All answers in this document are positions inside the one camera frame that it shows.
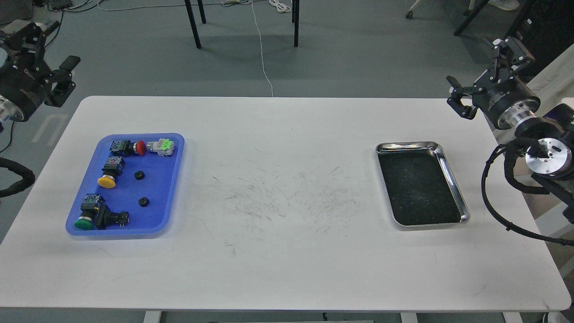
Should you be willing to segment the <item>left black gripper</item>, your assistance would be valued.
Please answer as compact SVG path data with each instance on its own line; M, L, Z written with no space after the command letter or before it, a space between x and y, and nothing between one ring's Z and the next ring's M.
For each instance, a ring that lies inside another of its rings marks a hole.
M45 80L37 74L46 68L47 38L59 27L59 21L15 20L1 28L1 49L7 57L0 70L0 94L17 108L17 122L27 122L44 102L61 108L76 87L72 71L80 57L67 57Z

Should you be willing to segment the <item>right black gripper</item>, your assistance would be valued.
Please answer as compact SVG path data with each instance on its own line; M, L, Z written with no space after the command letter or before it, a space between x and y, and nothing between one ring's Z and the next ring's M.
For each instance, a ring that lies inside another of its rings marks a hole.
M540 99L515 77L519 71L533 65L535 57L519 39L512 36L485 40L491 45L487 76L476 80L475 86L470 87L461 86L455 77L447 76L446 80L452 88L447 104L464 119L474 119L478 108L496 129L508 130L516 127L517 122L510 121L516 112L527 110L533 114L539 110ZM466 96L473 96L476 108L463 104L462 99Z

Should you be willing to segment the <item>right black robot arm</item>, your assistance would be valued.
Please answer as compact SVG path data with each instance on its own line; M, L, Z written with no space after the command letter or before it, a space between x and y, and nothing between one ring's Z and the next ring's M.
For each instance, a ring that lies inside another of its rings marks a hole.
M553 195L566 204L562 212L573 222L574 129L573 108L558 104L542 117L535 113L540 99L518 72L535 62L525 45L514 37L492 41L489 68L468 87L453 76L447 104L461 117L473 119L481 111L498 130L513 130L514 139L499 144L486 161L480 189L486 209L506 230L525 237L574 245L572 240L533 233L505 219L491 205L486 179L496 158L504 155L504 177L515 189L533 195Z

